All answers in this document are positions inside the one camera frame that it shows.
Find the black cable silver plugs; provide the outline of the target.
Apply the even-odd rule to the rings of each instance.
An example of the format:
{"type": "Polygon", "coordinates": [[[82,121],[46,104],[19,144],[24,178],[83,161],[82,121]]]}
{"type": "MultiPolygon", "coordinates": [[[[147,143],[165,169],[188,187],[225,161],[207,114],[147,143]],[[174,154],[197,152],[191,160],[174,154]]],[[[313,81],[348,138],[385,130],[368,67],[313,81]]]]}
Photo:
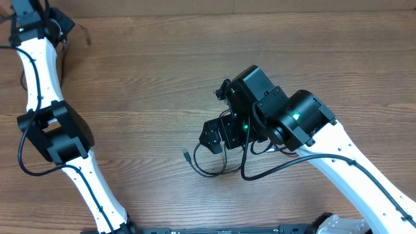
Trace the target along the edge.
{"type": "MultiPolygon", "coordinates": [[[[226,113],[229,113],[229,112],[230,112],[229,109],[221,112],[221,114],[219,115],[219,118],[225,116],[226,113]]],[[[260,155],[260,154],[266,153],[266,152],[267,153],[273,153],[273,152],[276,152],[276,151],[278,151],[278,152],[280,152],[280,153],[282,153],[284,155],[296,155],[297,154],[295,152],[285,151],[285,149],[287,149],[286,146],[280,148],[279,146],[277,146],[277,145],[275,145],[275,144],[273,144],[271,142],[269,143],[269,145],[263,151],[261,151],[261,152],[255,152],[255,150],[254,150],[254,144],[256,142],[260,143],[260,142],[262,142],[262,140],[256,140],[256,141],[253,141],[251,143],[251,145],[250,145],[250,152],[251,152],[252,155],[260,155]]],[[[238,168],[236,168],[236,169],[233,169],[233,170],[230,170],[230,171],[226,171],[226,172],[222,172],[222,174],[232,174],[232,173],[238,172],[240,170],[241,170],[241,165],[238,168]]]]}

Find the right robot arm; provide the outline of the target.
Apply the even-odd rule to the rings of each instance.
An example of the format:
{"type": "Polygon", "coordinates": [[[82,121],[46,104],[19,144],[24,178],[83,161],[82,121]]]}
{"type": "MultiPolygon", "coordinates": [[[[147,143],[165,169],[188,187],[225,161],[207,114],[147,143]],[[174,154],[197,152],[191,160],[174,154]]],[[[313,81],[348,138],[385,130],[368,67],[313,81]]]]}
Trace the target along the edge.
{"type": "Polygon", "coordinates": [[[414,233],[415,202],[397,189],[358,149],[334,113],[314,94],[292,96],[272,84],[256,65],[215,92],[229,114],[204,123],[200,144],[217,154],[224,149],[269,140],[320,170],[362,215],[339,225],[329,216],[312,232],[414,233]]]}

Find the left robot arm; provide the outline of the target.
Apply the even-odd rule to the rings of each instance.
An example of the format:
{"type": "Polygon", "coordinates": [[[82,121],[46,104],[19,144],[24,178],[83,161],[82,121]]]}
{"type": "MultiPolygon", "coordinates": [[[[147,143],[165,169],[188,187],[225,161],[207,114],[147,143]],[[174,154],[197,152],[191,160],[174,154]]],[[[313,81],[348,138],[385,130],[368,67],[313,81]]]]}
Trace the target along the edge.
{"type": "Polygon", "coordinates": [[[18,164],[30,176],[63,171],[74,183],[96,222],[96,233],[137,233],[100,172],[94,136],[85,120],[63,98],[57,71],[59,45],[66,45],[75,23],[49,3],[13,0],[9,49],[19,55],[27,85],[26,113],[18,116],[22,138],[18,164]],[[26,140],[55,167],[32,172],[23,163],[26,140]]]}

